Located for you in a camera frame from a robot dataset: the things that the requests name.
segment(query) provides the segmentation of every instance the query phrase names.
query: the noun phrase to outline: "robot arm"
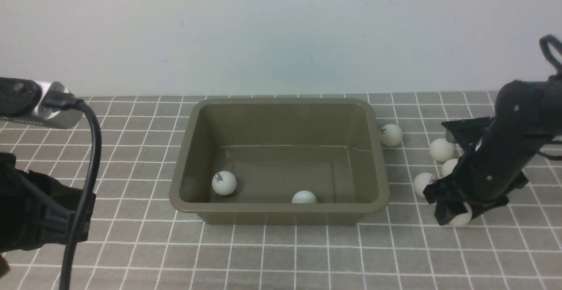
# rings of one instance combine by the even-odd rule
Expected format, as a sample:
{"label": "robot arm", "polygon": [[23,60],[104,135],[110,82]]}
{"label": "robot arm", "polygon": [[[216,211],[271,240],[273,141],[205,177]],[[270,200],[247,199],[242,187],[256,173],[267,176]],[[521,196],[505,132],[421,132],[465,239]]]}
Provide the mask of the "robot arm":
{"label": "robot arm", "polygon": [[[0,78],[0,120],[71,128],[82,114],[92,130],[92,156],[83,189],[64,186],[46,174],[17,170],[16,156],[0,152],[0,254],[65,244],[62,290],[70,286],[76,244],[88,238],[101,157],[100,125],[91,108],[58,82]],[[0,276],[7,271],[0,255]]]}
{"label": "robot arm", "polygon": [[508,204],[507,194],[528,182],[522,169],[562,134],[562,65],[549,45],[561,53],[562,43],[553,36],[540,40],[556,75],[545,82],[506,84],[498,93],[494,118],[443,123],[465,153],[452,174],[424,190],[427,201],[437,203],[435,217],[440,225],[466,213],[464,203],[472,209],[472,218]]}

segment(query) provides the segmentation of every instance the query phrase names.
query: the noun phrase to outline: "white grid line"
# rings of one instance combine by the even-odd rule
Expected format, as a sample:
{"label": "white grid line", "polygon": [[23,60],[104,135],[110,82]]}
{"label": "white grid line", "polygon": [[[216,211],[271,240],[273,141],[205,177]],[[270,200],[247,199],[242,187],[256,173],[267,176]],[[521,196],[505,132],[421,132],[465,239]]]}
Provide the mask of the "white grid line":
{"label": "white grid line", "polygon": [[[391,94],[391,98],[392,98],[392,103],[394,104],[394,96],[393,96],[392,94]],[[395,114],[395,116],[397,116],[396,107],[393,105],[392,108],[394,109],[394,114]],[[420,112],[420,115],[422,115],[422,111],[420,110],[419,106],[418,106],[418,110],[419,110],[419,112]],[[401,140],[400,143],[402,144],[402,146],[404,146],[404,141],[403,141],[403,140]],[[404,160],[406,161],[406,164],[408,164],[408,158],[407,158],[407,156],[406,156],[406,150],[405,150],[404,148],[402,148],[402,154],[404,155]],[[413,184],[413,183],[414,183],[414,178],[412,177],[412,173],[411,173],[411,171],[410,171],[410,168],[407,167],[406,170],[408,171],[408,178],[410,179],[410,184]],[[415,201],[417,202],[417,201],[418,201],[418,197],[417,197],[417,195],[416,195],[416,193],[415,193],[414,186],[412,185],[411,188],[412,188],[412,192],[413,192],[413,194],[414,194],[414,199],[415,199]],[[418,212],[418,220],[420,221],[420,224],[423,225],[423,222],[422,222],[422,213],[420,212],[420,208],[419,208],[418,205],[416,205],[416,210],[417,210],[417,212]],[[422,234],[422,236],[423,236],[423,242],[424,242],[424,244],[425,244],[425,247],[428,248],[429,246],[428,246],[428,244],[427,244],[427,238],[425,237],[425,231],[423,230],[423,226],[422,226],[422,229],[421,229],[421,234]],[[427,250],[427,260],[428,260],[428,262],[429,262],[429,270],[430,270],[431,275],[432,275],[433,285],[434,285],[435,288],[437,289],[437,280],[436,280],[436,278],[435,278],[435,271],[433,270],[433,263],[432,263],[432,260],[431,260],[431,256],[430,256],[430,254],[429,254],[429,250]]]}
{"label": "white grid line", "polygon": [[[468,98],[466,97],[466,94],[463,92],[462,95],[464,96],[464,100],[466,100],[466,103],[468,103]],[[474,118],[474,116],[472,115],[472,110],[470,110],[470,107],[468,107],[468,113],[470,114],[471,118]],[[490,230],[488,229],[488,226],[486,225],[486,219],[484,218],[484,216],[480,216],[482,218],[482,221],[484,222],[484,228],[486,230],[486,235],[488,236],[488,239],[490,240],[490,245],[492,245],[492,250],[494,252],[494,257],[496,258],[496,262],[497,262],[497,266],[500,268],[500,273],[502,275],[502,278],[504,279],[504,285],[507,289],[509,289],[509,284],[508,284],[508,280],[507,278],[505,278],[505,274],[504,274],[504,268],[501,265],[500,262],[500,258],[497,255],[497,250],[496,250],[496,246],[494,245],[494,240],[492,240],[492,234],[490,234]]]}
{"label": "white grid line", "polygon": [[[11,264],[14,267],[29,267],[30,264]],[[50,264],[34,264],[33,267],[45,267],[45,268],[60,268],[60,265],[50,265]],[[75,268],[94,268],[94,266],[88,265],[75,265]],[[118,269],[118,270],[125,270],[125,267],[122,266],[96,266],[97,268],[102,269]],[[151,267],[131,267],[130,270],[154,270],[158,271],[159,268],[151,268]],[[293,273],[294,270],[273,270],[273,269],[230,269],[231,272],[288,272]],[[226,272],[226,268],[163,268],[163,271],[169,272]],[[327,274],[327,272],[322,270],[299,270],[299,272],[309,273],[309,274]],[[362,275],[363,272],[331,272],[334,275]],[[365,272],[368,276],[429,276],[428,274],[395,274],[391,272]],[[437,277],[466,277],[463,274],[435,274]],[[473,277],[478,278],[497,278],[501,279],[502,276],[500,275],[482,275],[482,274],[472,274]],[[536,279],[536,276],[518,276],[518,275],[508,275],[506,278],[513,278],[513,279]],[[550,280],[562,280],[562,276],[544,276],[543,279],[550,279]]]}
{"label": "white grid line", "polygon": [[[488,92],[487,94],[488,94],[488,99],[490,100],[490,104],[492,105],[492,108],[495,109],[495,105],[494,105],[494,102],[492,102],[492,98],[490,97],[490,93]],[[517,217],[515,216],[515,213],[513,212],[512,206],[511,206],[510,204],[508,204],[508,205],[507,205],[507,208],[509,209],[509,211],[511,212],[511,214],[512,214],[512,216],[513,216],[513,220],[515,221],[515,225],[516,225],[516,227],[517,227],[517,230],[519,231],[519,234],[520,234],[520,236],[521,236],[521,240],[522,240],[522,242],[523,242],[523,245],[525,246],[525,249],[528,251],[528,250],[529,250],[529,246],[527,245],[527,242],[526,242],[526,240],[525,240],[525,236],[524,236],[523,233],[522,233],[521,227],[519,226],[519,221],[517,220]],[[542,276],[540,275],[540,271],[539,271],[538,268],[537,268],[537,264],[536,264],[536,262],[534,261],[533,256],[531,255],[530,252],[528,252],[528,255],[529,255],[529,258],[530,258],[530,262],[532,263],[533,268],[534,268],[534,270],[535,270],[535,272],[536,272],[536,274],[537,274],[537,276],[538,276],[538,280],[540,281],[540,285],[542,286],[542,289],[543,289],[543,290],[547,290],[547,289],[546,289],[546,285],[545,285],[544,282],[542,281]]]}
{"label": "white grid line", "polygon": [[[155,110],[154,110],[154,115],[155,115],[155,116],[156,116],[156,113],[158,112],[158,107],[159,107],[159,106],[160,106],[160,102],[156,102],[156,108],[155,108]],[[180,106],[179,109],[177,110],[177,115],[179,115],[179,112],[180,112],[180,111],[181,111],[181,106]],[[152,117],[149,126],[152,126],[152,123],[154,122],[155,116]],[[175,128],[175,125],[176,125],[176,124],[177,124],[177,118],[175,119],[175,122],[174,122],[174,128]],[[173,134],[170,134],[170,138],[168,139],[168,145],[170,145],[170,143],[171,143],[171,141],[172,141],[172,135],[173,135]],[[145,134],[145,136],[144,136],[143,143],[146,141],[146,137],[147,137],[147,136],[148,136],[148,132],[147,132],[147,133]],[[163,165],[163,162],[164,162],[164,160],[166,160],[166,155],[168,154],[168,148],[169,148],[169,147],[166,147],[166,150],[164,151],[164,156],[163,156],[163,158],[162,158],[162,162],[161,162],[161,164],[160,164],[160,169],[158,170],[158,175],[156,176],[156,179],[160,178],[160,174],[162,173],[162,168],[163,168],[163,166],[164,166],[164,165]],[[138,157],[141,155],[141,152],[142,152],[142,146],[140,147],[139,153],[138,153],[138,155],[137,155],[137,159],[138,159]],[[144,223],[145,223],[145,220],[146,220],[146,216],[147,216],[147,214],[148,214],[148,210],[149,210],[149,208],[150,208],[150,204],[151,204],[151,202],[152,202],[152,197],[154,196],[154,192],[155,192],[155,191],[156,191],[156,182],[154,183],[154,186],[153,186],[153,188],[152,188],[152,192],[151,192],[151,194],[150,194],[150,197],[151,197],[151,198],[149,199],[148,204],[147,204],[147,206],[146,206],[146,210],[144,211],[143,220],[140,222],[139,232],[138,232],[138,234],[137,234],[137,238],[136,238],[135,244],[134,244],[134,246],[133,246],[133,251],[132,251],[132,253],[131,253],[131,257],[129,258],[129,263],[127,264],[127,270],[125,270],[125,275],[123,276],[123,281],[121,282],[121,287],[120,287],[120,288],[123,287],[123,285],[125,284],[125,280],[127,279],[127,274],[129,273],[129,268],[131,267],[131,263],[133,262],[133,256],[135,255],[135,251],[137,250],[138,241],[139,241],[139,238],[141,237],[142,228],[143,228],[143,226],[144,226]]]}
{"label": "white grid line", "polygon": [[[441,100],[443,100],[443,98],[441,97],[441,93],[439,93],[439,98]],[[445,117],[447,118],[447,120],[449,120],[449,118],[447,116],[447,110],[445,109],[445,106],[442,105],[442,107],[443,107],[443,112],[445,113]],[[422,120],[422,124],[423,124],[423,128],[425,129],[425,122],[423,122],[423,120]],[[436,168],[437,174],[439,174],[437,162],[434,161],[434,163],[435,163],[435,168]],[[466,260],[464,258],[464,252],[462,251],[462,245],[460,244],[460,239],[458,238],[458,230],[453,227],[453,232],[455,233],[456,242],[458,244],[458,248],[460,249],[460,257],[462,258],[462,264],[464,265],[464,271],[466,272],[466,277],[468,278],[468,283],[470,284],[470,289],[474,290],[474,286],[472,285],[472,280],[471,280],[470,274],[468,272],[468,266],[467,266]]]}
{"label": "white grid line", "polygon": [[[129,123],[130,115],[133,114],[133,110],[135,109],[135,106],[136,106],[136,104],[133,103],[133,106],[131,107],[131,111],[130,111],[130,113],[129,113],[129,118],[128,118],[128,119],[126,120],[126,122],[125,122],[125,126],[127,126],[127,123]],[[118,142],[117,142],[117,143],[119,143],[119,142],[121,141],[121,138],[123,137],[123,134],[124,134],[124,133],[125,133],[125,130],[122,130],[122,131],[121,131],[121,134],[119,134],[119,139],[118,139]],[[110,157],[113,157],[113,155],[115,154],[115,150],[116,150],[116,149],[117,149],[117,148],[114,148],[114,149],[113,149],[113,152],[111,152]],[[103,173],[102,176],[100,177],[101,180],[104,180],[104,177],[105,177],[105,174],[106,174],[106,172],[107,172],[107,170],[108,170],[108,167],[109,167],[109,165],[107,165],[107,167],[106,167],[105,170],[104,170],[104,173]],[[134,171],[134,166],[133,166],[133,168],[131,169],[131,172],[130,172],[130,174],[129,174],[129,178],[132,177],[133,171]],[[125,192],[127,191],[127,186],[128,186],[128,184],[129,184],[129,182],[130,182],[130,180],[127,180],[127,183],[125,184],[125,188],[123,188],[123,193],[121,194],[121,198],[123,198],[123,197],[125,196]],[[111,223],[110,223],[110,225],[109,225],[109,228],[107,229],[107,234],[106,234],[106,236],[105,236],[105,241],[106,241],[106,242],[107,242],[107,240],[108,240],[108,238],[109,238],[109,234],[110,234],[110,232],[111,232],[111,229],[113,228],[113,224],[115,223],[115,219],[117,218],[117,214],[118,214],[118,212],[119,212],[119,208],[121,207],[121,202],[122,202],[122,200],[119,200],[119,202],[118,202],[118,204],[117,204],[117,208],[115,209],[115,213],[114,213],[114,216],[113,216],[113,220],[111,221]],[[90,275],[90,278],[89,278],[88,281],[86,282],[86,286],[85,286],[85,289],[86,289],[86,290],[87,290],[88,287],[90,286],[90,282],[92,282],[92,279],[94,278],[94,274],[96,274],[96,266],[97,266],[97,264],[100,262],[100,258],[101,258],[101,256],[102,256],[102,253],[104,252],[104,247],[105,247],[105,246],[106,246],[105,243],[102,244],[102,247],[101,247],[101,249],[100,249],[100,253],[98,254],[98,257],[96,258],[96,263],[94,264],[94,268],[93,268],[93,270],[92,270],[92,274]]]}

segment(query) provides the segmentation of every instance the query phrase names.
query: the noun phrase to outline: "white ping pong ball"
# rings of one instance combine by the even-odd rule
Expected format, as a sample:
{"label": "white ping pong ball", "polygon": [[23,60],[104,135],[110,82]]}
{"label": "white ping pong ball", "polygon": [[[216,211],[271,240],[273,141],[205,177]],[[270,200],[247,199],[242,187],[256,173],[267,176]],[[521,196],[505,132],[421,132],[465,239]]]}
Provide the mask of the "white ping pong ball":
{"label": "white ping pong ball", "polygon": [[394,147],[402,141],[402,129],[395,124],[386,124],[381,128],[379,137],[385,146]]}
{"label": "white ping pong ball", "polygon": [[307,190],[301,190],[293,196],[292,203],[318,203],[316,196]]}
{"label": "white ping pong ball", "polygon": [[431,142],[429,146],[429,154],[434,160],[438,162],[446,162],[453,158],[455,154],[455,146],[449,142],[445,138],[438,138]]}
{"label": "white ping pong ball", "polygon": [[230,171],[219,171],[213,176],[213,191],[220,196],[228,196],[236,190],[236,177]]}
{"label": "white ping pong ball", "polygon": [[472,208],[470,207],[470,205],[468,203],[464,203],[464,206],[465,206],[467,212],[455,216],[451,220],[451,222],[449,222],[449,225],[451,225],[451,226],[464,226],[464,225],[468,224],[468,222],[470,222],[470,220],[472,220]]}
{"label": "white ping pong ball", "polygon": [[446,177],[452,174],[453,169],[455,169],[456,164],[458,163],[458,159],[453,158],[444,162],[443,166],[441,167],[441,175]]}
{"label": "white ping pong ball", "polygon": [[423,190],[429,185],[433,184],[437,180],[435,174],[430,172],[422,172],[414,178],[414,190],[418,196],[425,198]]}

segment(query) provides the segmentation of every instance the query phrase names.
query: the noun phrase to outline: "plastic bin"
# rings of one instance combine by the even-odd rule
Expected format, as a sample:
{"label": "plastic bin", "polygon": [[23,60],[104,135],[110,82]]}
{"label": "plastic bin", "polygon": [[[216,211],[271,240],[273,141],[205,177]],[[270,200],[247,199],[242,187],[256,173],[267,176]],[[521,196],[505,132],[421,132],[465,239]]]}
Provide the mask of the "plastic bin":
{"label": "plastic bin", "polygon": [[[170,202],[207,224],[353,225],[389,199],[373,108],[353,98],[209,99],[191,112]],[[213,192],[221,170],[237,178]],[[317,204],[292,204],[300,190]]]}

